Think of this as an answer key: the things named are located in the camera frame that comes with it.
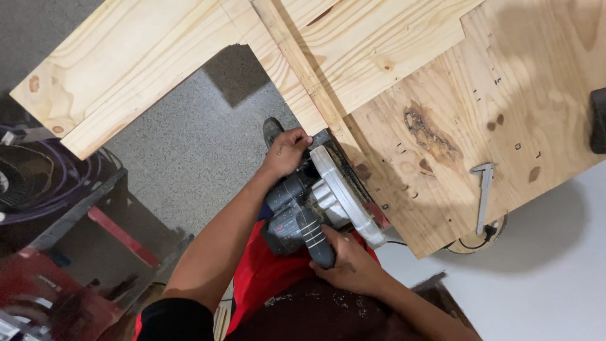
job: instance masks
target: shoe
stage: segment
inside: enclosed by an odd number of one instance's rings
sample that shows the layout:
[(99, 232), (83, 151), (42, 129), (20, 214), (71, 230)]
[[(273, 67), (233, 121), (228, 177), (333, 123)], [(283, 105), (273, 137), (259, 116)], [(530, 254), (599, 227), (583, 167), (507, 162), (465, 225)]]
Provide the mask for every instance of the shoe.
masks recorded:
[(283, 132), (284, 128), (282, 128), (282, 125), (276, 118), (270, 117), (263, 122), (263, 140), (268, 150), (271, 148), (276, 137)]

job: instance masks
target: workbench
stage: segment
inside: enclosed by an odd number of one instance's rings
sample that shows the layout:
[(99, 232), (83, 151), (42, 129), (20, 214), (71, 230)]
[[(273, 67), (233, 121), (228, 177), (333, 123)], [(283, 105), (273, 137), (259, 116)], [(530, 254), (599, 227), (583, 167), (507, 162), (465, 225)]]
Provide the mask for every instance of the workbench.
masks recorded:
[[(267, 1), (106, 0), (11, 96), (85, 158), (248, 44), (302, 127), (333, 131), (417, 258), (475, 230), (472, 167), (498, 164), (492, 221), (604, 159), (588, 97), (606, 87), (606, 0), (274, 0), (283, 39), (253, 8)], [(313, 77), (287, 61), (289, 41)]]

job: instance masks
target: saw handle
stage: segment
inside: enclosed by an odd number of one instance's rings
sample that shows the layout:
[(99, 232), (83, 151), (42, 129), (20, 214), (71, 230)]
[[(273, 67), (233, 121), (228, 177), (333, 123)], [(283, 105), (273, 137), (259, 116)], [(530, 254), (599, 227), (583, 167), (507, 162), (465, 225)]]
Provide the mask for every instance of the saw handle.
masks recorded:
[(320, 222), (302, 228), (301, 234), (305, 238), (305, 245), (309, 250), (311, 259), (322, 269), (332, 269), (335, 266), (335, 250), (326, 239)]

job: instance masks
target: concrete floor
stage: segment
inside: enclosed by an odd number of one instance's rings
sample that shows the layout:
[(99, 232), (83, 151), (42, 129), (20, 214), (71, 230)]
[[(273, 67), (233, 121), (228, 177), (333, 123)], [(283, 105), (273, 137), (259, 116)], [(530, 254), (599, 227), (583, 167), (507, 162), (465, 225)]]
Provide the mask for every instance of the concrete floor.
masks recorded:
[[(4, 99), (100, 3), (102, 0), (3, 1), (0, 92)], [(6, 122), (13, 108), (14, 103), (0, 101), (0, 121)], [(197, 234), (261, 165), (266, 152), (261, 127), (270, 116), (287, 129), (297, 125), (248, 46), (229, 47), (216, 55), (105, 145), (129, 170), (129, 203), (134, 200), (145, 206), (161, 222), (161, 226), (154, 222), (154, 228), (149, 223), (137, 224), (133, 220), (140, 217), (141, 210), (130, 210), (128, 214), (137, 217), (127, 218), (123, 228), (158, 257), (176, 243), (175, 238), (167, 238), (165, 230), (178, 236)], [(79, 234), (73, 240), (94, 236), (91, 249), (119, 248), (101, 231)], [(81, 249), (74, 242), (62, 251), (72, 259), (89, 258)], [(126, 255), (120, 257), (122, 262)], [(77, 262), (72, 268), (90, 269)], [(101, 269), (123, 278), (129, 272), (126, 265), (123, 268), (110, 271), (107, 265)]]

